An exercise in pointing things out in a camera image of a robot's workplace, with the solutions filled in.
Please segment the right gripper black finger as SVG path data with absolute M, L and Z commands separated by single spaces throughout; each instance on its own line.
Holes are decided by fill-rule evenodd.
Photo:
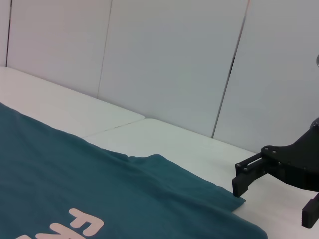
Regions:
M 260 177 L 270 174 L 279 163 L 261 152 L 235 164 L 236 177 L 232 179 L 233 195 L 241 197 L 249 186 Z
M 319 219 L 319 193 L 302 209 L 302 226 L 312 228 Z

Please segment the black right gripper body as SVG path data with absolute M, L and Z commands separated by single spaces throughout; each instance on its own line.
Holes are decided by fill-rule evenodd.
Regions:
M 288 146 L 267 145 L 261 149 L 267 173 L 304 190 L 319 190 L 319 126 L 313 125 Z

